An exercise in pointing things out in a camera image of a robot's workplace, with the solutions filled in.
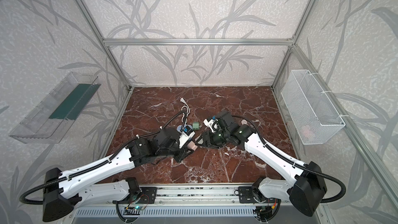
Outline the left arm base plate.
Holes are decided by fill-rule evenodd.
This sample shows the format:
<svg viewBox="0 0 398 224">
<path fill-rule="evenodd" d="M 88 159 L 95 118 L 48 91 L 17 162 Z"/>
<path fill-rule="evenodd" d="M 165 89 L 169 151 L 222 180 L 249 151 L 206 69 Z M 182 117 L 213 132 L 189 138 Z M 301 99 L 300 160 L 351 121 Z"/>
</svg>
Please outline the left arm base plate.
<svg viewBox="0 0 398 224">
<path fill-rule="evenodd" d="M 140 193 L 129 194 L 124 200 L 128 204 L 154 204 L 157 190 L 157 187 L 143 187 Z"/>
</svg>

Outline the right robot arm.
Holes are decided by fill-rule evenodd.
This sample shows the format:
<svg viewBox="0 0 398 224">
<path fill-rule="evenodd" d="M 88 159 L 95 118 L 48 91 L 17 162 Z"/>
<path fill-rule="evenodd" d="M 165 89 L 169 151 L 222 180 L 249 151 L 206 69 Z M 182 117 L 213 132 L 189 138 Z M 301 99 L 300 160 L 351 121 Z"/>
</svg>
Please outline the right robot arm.
<svg viewBox="0 0 398 224">
<path fill-rule="evenodd" d="M 345 184 L 330 175 L 322 173 L 314 162 L 305 163 L 286 154 L 263 138 L 257 126 L 248 118 L 241 117 L 247 124 L 236 121 L 239 116 L 222 111 L 206 118 L 208 128 L 200 137 L 202 147 L 222 148 L 228 144 L 243 148 L 272 167 L 281 179 L 259 178 L 252 191 L 258 202 L 274 198 L 290 202 L 299 212 L 313 216 L 321 203 L 331 203 L 345 196 Z"/>
</svg>

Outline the clear plastic wall tray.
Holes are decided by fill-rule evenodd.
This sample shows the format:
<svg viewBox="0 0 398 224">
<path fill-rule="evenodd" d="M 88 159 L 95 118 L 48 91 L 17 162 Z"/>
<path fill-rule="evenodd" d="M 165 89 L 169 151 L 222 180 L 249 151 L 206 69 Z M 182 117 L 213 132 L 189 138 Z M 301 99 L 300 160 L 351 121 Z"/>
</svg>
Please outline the clear plastic wall tray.
<svg viewBox="0 0 398 224">
<path fill-rule="evenodd" d="M 70 72 L 10 132 L 24 144 L 58 144 L 95 95 L 98 76 Z"/>
</svg>

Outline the pink plug adapter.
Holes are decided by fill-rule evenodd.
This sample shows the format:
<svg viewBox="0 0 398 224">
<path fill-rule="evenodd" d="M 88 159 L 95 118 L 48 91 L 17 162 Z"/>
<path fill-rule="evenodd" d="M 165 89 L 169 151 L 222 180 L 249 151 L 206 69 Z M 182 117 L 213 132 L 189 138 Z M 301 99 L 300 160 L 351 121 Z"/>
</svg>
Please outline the pink plug adapter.
<svg viewBox="0 0 398 224">
<path fill-rule="evenodd" d="M 198 147 L 196 146 L 196 144 L 194 143 L 194 142 L 190 142 L 188 145 L 187 145 L 187 147 L 189 148 L 189 149 L 191 149 L 191 150 L 196 150 Z"/>
</svg>

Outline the blue square power strip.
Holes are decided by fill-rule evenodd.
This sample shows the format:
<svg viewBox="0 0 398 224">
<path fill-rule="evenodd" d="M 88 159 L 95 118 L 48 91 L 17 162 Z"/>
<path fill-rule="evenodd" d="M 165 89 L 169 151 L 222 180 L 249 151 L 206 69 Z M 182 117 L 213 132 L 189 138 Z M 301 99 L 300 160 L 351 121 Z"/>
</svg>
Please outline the blue square power strip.
<svg viewBox="0 0 398 224">
<path fill-rule="evenodd" d="M 188 126 L 188 125 L 186 125 L 183 129 L 182 129 L 182 131 L 185 133 L 185 134 L 190 134 L 190 133 L 192 133 L 192 128 L 190 127 L 190 126 Z"/>
</svg>

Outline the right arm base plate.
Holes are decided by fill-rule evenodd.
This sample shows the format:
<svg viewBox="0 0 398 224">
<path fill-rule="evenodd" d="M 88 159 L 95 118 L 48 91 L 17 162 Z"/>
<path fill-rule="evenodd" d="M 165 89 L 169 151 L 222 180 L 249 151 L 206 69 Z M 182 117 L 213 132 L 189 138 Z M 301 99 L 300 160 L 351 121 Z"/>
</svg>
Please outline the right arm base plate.
<svg viewBox="0 0 398 224">
<path fill-rule="evenodd" d="M 257 190 L 253 190 L 251 186 L 240 186 L 238 187 L 236 195 L 239 198 L 240 203 L 259 203 L 259 204 L 274 204 L 278 200 L 275 198 L 266 198 L 260 194 Z"/>
</svg>

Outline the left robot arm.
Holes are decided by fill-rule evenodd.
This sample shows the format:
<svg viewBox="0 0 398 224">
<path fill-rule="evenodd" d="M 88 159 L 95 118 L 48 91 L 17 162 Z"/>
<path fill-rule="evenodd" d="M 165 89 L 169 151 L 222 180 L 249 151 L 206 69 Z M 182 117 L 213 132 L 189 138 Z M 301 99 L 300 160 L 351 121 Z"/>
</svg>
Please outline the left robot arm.
<svg viewBox="0 0 398 224">
<path fill-rule="evenodd" d="M 86 166 L 46 172 L 45 181 L 24 192 L 19 201 L 42 206 L 42 220 L 46 223 L 61 219 L 75 208 L 102 201 L 133 202 L 141 197 L 141 189 L 134 178 L 112 184 L 99 182 L 115 174 L 144 164 L 172 157 L 181 162 L 194 150 L 188 146 L 194 131 L 186 125 L 188 114 L 182 110 L 158 131 L 137 136 L 123 143 L 113 154 Z"/>
</svg>

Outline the green plug adapter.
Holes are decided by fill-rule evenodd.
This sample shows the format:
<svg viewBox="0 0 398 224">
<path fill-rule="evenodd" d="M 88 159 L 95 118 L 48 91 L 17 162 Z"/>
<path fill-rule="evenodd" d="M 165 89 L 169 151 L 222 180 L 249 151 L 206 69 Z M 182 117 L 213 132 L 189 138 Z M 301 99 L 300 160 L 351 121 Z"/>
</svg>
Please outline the green plug adapter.
<svg viewBox="0 0 398 224">
<path fill-rule="evenodd" d="M 193 130 L 199 130 L 200 129 L 200 123 L 199 122 L 194 122 L 192 124 Z"/>
</svg>

